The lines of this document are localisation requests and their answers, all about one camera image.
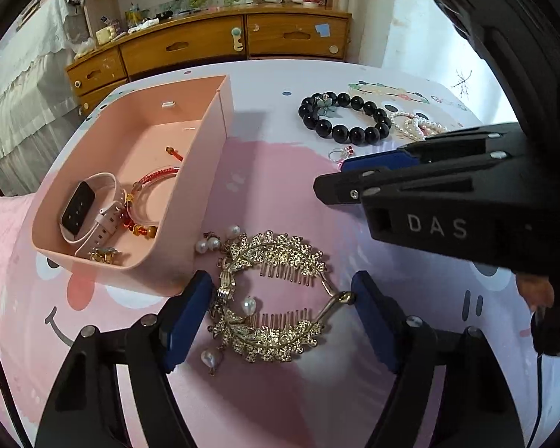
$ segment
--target watch face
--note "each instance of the watch face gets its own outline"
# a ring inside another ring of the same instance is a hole
[[[73,193],[60,220],[63,227],[73,236],[76,236],[81,230],[81,225],[83,225],[94,200],[96,200],[96,194],[87,185],[87,182],[82,181]]]

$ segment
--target wooden desk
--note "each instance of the wooden desk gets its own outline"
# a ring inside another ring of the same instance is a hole
[[[313,58],[343,61],[351,16],[295,4],[206,10],[126,35],[67,67],[84,115],[118,86],[160,68],[205,59]],[[232,32],[240,32],[236,44]]]

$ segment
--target wooden drawer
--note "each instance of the wooden drawer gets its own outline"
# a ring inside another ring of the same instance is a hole
[[[81,62],[68,73],[78,96],[127,77],[116,47]]]
[[[233,28],[240,29],[240,47],[234,48]],[[129,75],[218,56],[245,55],[241,16],[209,18],[140,36],[121,44]]]
[[[79,115],[89,115],[112,91],[114,91],[114,89],[126,84],[127,82],[127,79],[118,80],[80,97],[79,103],[81,103],[81,107],[79,108]]]
[[[264,13],[247,15],[246,21],[249,53],[252,55],[319,55],[335,59],[345,58],[347,19],[323,15]]]

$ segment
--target blue sticky note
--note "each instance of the blue sticky note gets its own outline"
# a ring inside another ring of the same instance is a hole
[[[320,34],[320,37],[330,37],[330,24],[315,25],[315,31]]]

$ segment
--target black bead bracelet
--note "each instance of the black bead bracelet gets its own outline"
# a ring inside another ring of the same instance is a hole
[[[325,116],[328,112],[333,112],[336,105],[340,107],[348,107],[349,105],[355,111],[362,111],[367,116],[371,116],[376,122],[375,126],[363,128],[355,127],[349,131],[345,125],[332,126],[327,119],[320,119],[320,115]],[[338,96],[334,92],[326,92],[325,94],[316,93],[309,98],[305,98],[299,107],[299,116],[303,119],[303,124],[310,130],[315,130],[322,138],[332,135],[336,143],[348,143],[353,145],[362,145],[363,143],[375,144],[379,140],[388,137],[392,121],[388,118],[387,113],[376,106],[372,101],[363,101],[360,96],[351,98],[346,92]]]

